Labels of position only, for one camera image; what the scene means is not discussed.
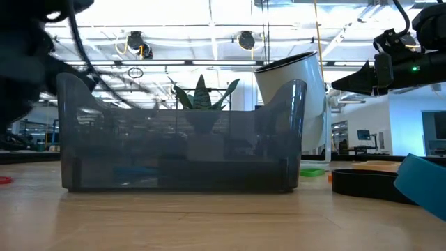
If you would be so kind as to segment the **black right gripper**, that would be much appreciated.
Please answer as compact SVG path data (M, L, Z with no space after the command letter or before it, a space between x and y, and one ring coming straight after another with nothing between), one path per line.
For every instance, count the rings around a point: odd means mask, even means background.
M362 95L386 95L392 89L424 86L432 83L428 54L393 63L388 53L374 56L374 67L367 61L359 71L338 79L332 88Z

